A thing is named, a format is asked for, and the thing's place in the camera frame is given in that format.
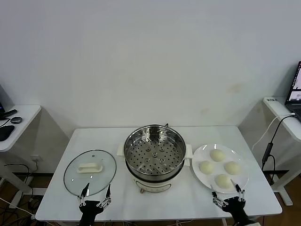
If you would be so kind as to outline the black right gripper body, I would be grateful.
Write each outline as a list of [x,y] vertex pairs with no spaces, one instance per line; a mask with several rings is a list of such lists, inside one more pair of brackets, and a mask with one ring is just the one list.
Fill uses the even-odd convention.
[[239,198],[238,196],[231,197],[224,200],[222,210],[230,213],[232,216],[243,216],[246,215],[244,211],[245,204],[245,199]]

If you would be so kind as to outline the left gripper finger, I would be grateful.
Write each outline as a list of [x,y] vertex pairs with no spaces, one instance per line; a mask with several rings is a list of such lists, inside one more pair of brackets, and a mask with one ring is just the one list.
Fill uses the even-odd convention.
[[87,196],[87,193],[88,193],[89,184],[90,183],[87,183],[87,185],[83,188],[81,194],[79,196],[77,196],[78,201],[79,201],[79,206],[85,205],[85,197]]
[[99,203],[98,207],[101,209],[106,209],[110,203],[111,203],[111,185],[109,184],[105,195],[105,199]]

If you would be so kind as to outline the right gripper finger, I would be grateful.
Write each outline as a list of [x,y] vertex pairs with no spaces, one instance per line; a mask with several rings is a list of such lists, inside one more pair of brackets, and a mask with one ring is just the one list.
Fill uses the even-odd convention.
[[219,207],[219,208],[223,208],[224,207],[224,203],[223,203],[223,200],[220,199],[216,193],[216,191],[213,189],[212,185],[211,186],[211,194],[213,196],[213,203]]
[[233,179],[231,179],[231,182],[238,193],[238,201],[244,202],[245,201],[245,190],[241,189],[240,186]]

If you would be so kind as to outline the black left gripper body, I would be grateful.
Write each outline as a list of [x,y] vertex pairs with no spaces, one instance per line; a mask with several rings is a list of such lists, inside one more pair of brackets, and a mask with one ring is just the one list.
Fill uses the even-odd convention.
[[103,207],[99,206],[100,203],[100,201],[87,200],[80,204],[81,220],[95,220],[96,216],[103,212]]

